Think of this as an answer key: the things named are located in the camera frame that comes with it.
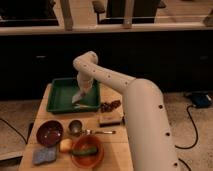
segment cable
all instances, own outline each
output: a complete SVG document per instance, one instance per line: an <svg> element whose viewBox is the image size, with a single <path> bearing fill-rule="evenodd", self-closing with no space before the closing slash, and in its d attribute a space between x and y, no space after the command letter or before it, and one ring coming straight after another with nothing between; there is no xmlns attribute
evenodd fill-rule
<svg viewBox="0 0 213 171"><path fill-rule="evenodd" d="M189 171L192 170L192 169L190 168L190 166L189 166L184 160L182 160L181 158L178 158L178 160L179 160L181 163L183 163Z"/></svg>
<svg viewBox="0 0 213 171"><path fill-rule="evenodd" d="M10 125L6 120L0 118L1 121L3 121L5 124L7 124L10 128L12 128L18 135L21 136L21 138L24 140L25 144L27 144L27 140L24 138L24 136L17 130L15 129L12 125Z"/></svg>
<svg viewBox="0 0 213 171"><path fill-rule="evenodd" d="M178 148L178 149L182 149L182 150L191 149L191 148L193 148L194 146L196 146L196 144L197 144L197 142L198 142L198 139L199 139L198 130L197 130L197 127L196 127L196 125L195 125L195 123L194 123L194 120L193 120L193 118L192 118L192 116L191 116L191 114L190 114L190 111L189 111L189 109L192 108L192 107L194 107L194 105L189 105L189 106L187 106L186 111L187 111L187 113L188 113L188 115L189 115L189 118L190 118L190 120L191 120L191 122L192 122L192 125L193 125L193 127L194 127L194 130L195 130L195 142L194 142L192 145L188 146L188 147L181 147L181 146L175 145L175 147Z"/></svg>

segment wooden bowl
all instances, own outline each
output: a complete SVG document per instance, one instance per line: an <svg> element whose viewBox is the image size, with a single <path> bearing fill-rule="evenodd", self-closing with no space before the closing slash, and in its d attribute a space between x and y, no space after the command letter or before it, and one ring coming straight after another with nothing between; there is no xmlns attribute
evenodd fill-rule
<svg viewBox="0 0 213 171"><path fill-rule="evenodd" d="M72 155L72 162L79 168L90 169L96 167L104 157L104 149L101 141L94 135L82 135L76 140L73 145L73 150L85 150L89 147L97 147L98 152L94 155L74 156Z"/></svg>
<svg viewBox="0 0 213 171"><path fill-rule="evenodd" d="M63 127L60 122L55 120L50 120L43 123L37 133L37 141L45 146L52 147L61 141L63 135Z"/></svg>

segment small metal cup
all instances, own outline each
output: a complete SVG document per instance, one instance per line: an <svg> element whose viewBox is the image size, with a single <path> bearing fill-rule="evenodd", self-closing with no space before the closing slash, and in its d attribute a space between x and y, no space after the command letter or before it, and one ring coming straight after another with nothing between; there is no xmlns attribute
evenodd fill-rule
<svg viewBox="0 0 213 171"><path fill-rule="evenodd" d="M70 134L79 137L82 134L82 122L80 120L73 120L69 124Z"/></svg>

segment wooden table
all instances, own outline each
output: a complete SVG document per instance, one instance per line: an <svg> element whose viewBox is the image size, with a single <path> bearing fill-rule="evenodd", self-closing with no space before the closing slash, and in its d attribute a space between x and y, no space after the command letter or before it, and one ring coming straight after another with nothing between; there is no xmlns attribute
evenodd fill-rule
<svg viewBox="0 0 213 171"><path fill-rule="evenodd" d="M19 167L19 171L80 171L85 169L77 168L72 162L70 155L67 153L57 153L57 159L53 163L43 164L35 166L32 163L33 152L36 149L42 148L42 146L36 140L36 132L38 128L48 120L59 121L64 128L63 138L68 138L68 124L73 119L79 119L83 123L83 127L87 129L98 130L116 130L116 134L113 135L97 135L104 146L104 158L101 164L88 170L107 170L107 171L133 171L132 160L130 155L130 149L128 144L128 138L126 128L122 125L110 126L100 128L98 124L98 118L101 114L98 112L85 112L85 113L68 113L54 115L46 111L46 105L48 102L48 95L51 88L49 84L44 93L41 101L40 108L38 110L34 127L29 138L29 142L23 153L23 158ZM101 101L111 102L113 100L121 99L121 95L114 90L101 84L100 86ZM113 111L113 113L123 114L122 107L119 107Z"/></svg>

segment green tray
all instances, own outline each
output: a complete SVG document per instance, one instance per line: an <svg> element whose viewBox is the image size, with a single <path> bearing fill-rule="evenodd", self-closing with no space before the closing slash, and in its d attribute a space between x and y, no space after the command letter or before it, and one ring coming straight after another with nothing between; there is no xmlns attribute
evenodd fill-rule
<svg viewBox="0 0 213 171"><path fill-rule="evenodd" d="M90 92L78 102L84 106L80 108L72 104L72 97L78 90L76 78L54 79L46 110L54 114L97 111L101 103L99 83L94 81Z"/></svg>

